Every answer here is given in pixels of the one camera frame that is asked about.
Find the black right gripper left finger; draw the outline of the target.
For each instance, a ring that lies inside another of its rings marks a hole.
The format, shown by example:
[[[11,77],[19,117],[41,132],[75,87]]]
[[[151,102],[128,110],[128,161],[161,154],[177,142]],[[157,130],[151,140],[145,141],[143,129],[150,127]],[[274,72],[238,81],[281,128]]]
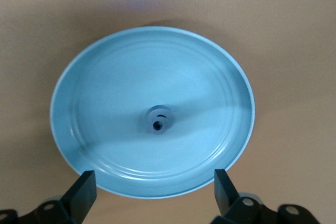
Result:
[[[85,171],[58,200],[42,203],[24,216],[1,210],[1,223],[83,223],[97,198],[96,175]]]

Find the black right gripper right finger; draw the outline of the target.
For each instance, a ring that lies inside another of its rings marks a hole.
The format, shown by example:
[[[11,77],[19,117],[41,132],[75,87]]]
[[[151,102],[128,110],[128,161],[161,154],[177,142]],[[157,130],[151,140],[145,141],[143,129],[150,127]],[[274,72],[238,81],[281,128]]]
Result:
[[[239,193],[224,169],[214,172],[214,195],[220,211],[212,223],[319,223],[306,208],[283,204],[276,211],[251,193]]]

